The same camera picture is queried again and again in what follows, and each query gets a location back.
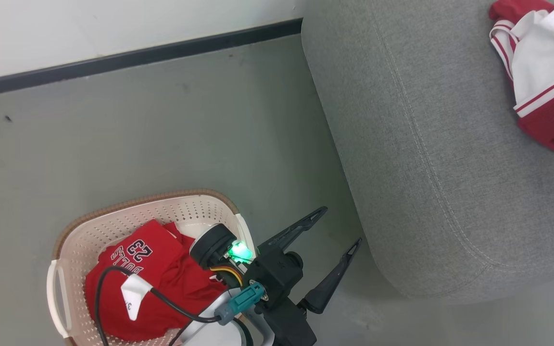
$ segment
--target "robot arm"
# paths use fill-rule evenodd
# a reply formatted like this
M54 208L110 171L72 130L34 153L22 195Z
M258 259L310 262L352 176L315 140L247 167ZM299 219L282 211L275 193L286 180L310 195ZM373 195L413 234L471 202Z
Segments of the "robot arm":
M303 232L312 228L326 211L326 207L321 207L264 241L257 248L259 255L251 262L233 256L232 247L237 246L238 242L226 226L220 223L211 226L196 239L189 254L204 269L222 268L221 276L230 289L202 316L219 315L222 317L220 324L225 324L234 315L243 313L262 333L262 346L315 344L317 339L306 321L306 313L323 313L358 251L361 239L343 254L335 269L306 294L299 304L294 304L288 295L303 277L303 261L295 252L284 253L284 250ZM253 291L252 286L261 287L262 294ZM186 330L181 335L182 340L189 340L201 328L201 323L192 322L188 327L189 331Z

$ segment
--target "black object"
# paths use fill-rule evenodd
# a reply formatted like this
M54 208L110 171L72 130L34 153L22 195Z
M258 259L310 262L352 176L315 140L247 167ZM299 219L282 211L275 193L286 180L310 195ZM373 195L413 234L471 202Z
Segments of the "black object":
M317 208L314 212L300 219L285 230L279 232L273 238L264 241L264 243L258 246L258 252L262 253L264 250L270 249L274 246L281 249L281 251L285 251L290 244L299 238L299 235L312 228L315 223L323 217L324 214L326 214L327 211L328 208L326 207Z
M301 33L302 18L0 77L0 93Z
M192 321L189 321L187 322L187 324L185 324L185 327L181 328L178 330L178 332L176 333L176 335L174 335L174 337L172 338L172 340L170 340L170 342L168 343L168 346L173 346L174 343L178 340L179 337L181 337L181 334L183 334L183 332L185 331L185 329L187 329L187 327L189 327L189 325L191 324Z
M299 303L299 307L304 307L312 313L319 314L324 312L332 294L335 293L337 286L341 282L341 278L343 278L343 273L348 269L352 262L352 258L354 258L354 255L358 251L358 246L361 241L362 239L358 238L356 243L341 256L341 261L339 261L335 269L333 269L319 285L306 294L305 298Z
M249 332L249 328L238 318L235 318L232 320L234 323L236 323L240 330L242 330L242 335L245 337L245 345L244 346L253 346L253 338L251 337L251 333Z
M108 275L108 273L110 273L110 272L121 272L121 273L123 273L127 276L130 276L132 274L132 271L129 270L129 269L125 269L123 267L117 267L116 265L112 265L112 266L106 268L101 273L100 279L97 282L97 289L95 291L95 305L94 305L95 328L97 328L97 333L100 335L101 343L104 344L104 346L108 346L108 339L106 338L106 334L104 333L104 329L101 326L100 297L101 297L101 287L104 284L104 280L106 279L106 275ZM182 309L181 307L179 307L177 304L174 304L171 300L166 298L163 294L160 293L160 291L158 291L155 288L151 289L151 293L153 293L153 295L155 295L157 298L159 298L164 303L166 303L169 307L175 309L181 315L183 315L183 316L185 316L185 317L187 317L191 320L194 320L194 321L197 321L197 322L202 322L202 323L213 323L213 322L217 322L217 321L221 320L221 317L219 317L219 316L207 318L207 317L200 317L198 315L194 315L193 313L189 313L189 312L185 311L184 309Z
M219 265L224 254L232 246L237 237L222 223L216 223L209 230L204 232L189 249L189 256L207 270L210 267Z
M243 278L243 287L247 287L254 281L263 285L266 295L255 304L254 311L262 314L268 326L275 333L274 346L312 346L317 342L314 331L306 321L306 311L307 309L313 313L324 311L362 241L359 238L343 254L335 269L298 305L295 305L288 295L303 277L303 260L296 252L284 254L284 250L303 232L312 228L325 215L326 211L326 207L318 208L279 234L264 241L257 247L258 256L249 264L236 263L233 265L233 261L224 256L228 248L218 244L211 246L209 241L202 241L202 249L198 249L198 255L192 256L194 260L199 258L202 261L202 263L198 262L200 265L215 263L215 259L219 258L218 263L211 264L211 266L229 265L231 269L237 270ZM205 236L210 239L224 238L224 230L215 231L215 234L210 232L211 230L200 236L199 239L204 240L202 238ZM209 254L211 249L218 249L218 252Z

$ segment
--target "laundry basket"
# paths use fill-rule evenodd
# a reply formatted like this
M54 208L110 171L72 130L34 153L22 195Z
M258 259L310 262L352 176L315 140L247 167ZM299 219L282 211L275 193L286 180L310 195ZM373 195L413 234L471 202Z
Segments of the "laundry basket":
M50 315L57 331L69 346L101 346L97 328L84 297L84 279L106 248L129 236L147 221L174 222L178 230L192 238L208 226L221 222L255 249L249 229L228 198L212 190L185 190L136 199L99 210L72 222L55 244L47 278ZM108 337L112 346L167 346L178 329L164 337L144 342L126 342Z

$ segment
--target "basket handle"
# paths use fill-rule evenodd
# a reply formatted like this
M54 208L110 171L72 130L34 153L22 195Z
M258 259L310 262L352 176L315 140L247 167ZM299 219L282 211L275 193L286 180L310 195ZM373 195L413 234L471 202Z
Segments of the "basket handle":
M55 295L55 276L59 276L59 287L61 289L60 293L63 300L65 322L61 319L59 304L57 304L57 298ZM55 328L57 328L57 331L64 339L70 337L68 333L68 330L71 328L70 304L68 303L68 294L65 289L63 269L57 266L57 260L51 261L50 267L48 268L48 276L46 276L46 299L48 300L48 309L50 311L50 317L55 324Z

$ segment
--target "sofa cushion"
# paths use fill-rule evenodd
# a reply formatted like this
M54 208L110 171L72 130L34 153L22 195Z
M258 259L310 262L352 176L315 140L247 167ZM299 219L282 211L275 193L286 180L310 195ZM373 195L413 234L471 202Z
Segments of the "sofa cushion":
M519 130L491 0L310 0L302 41L380 271L470 303L554 278L554 152Z

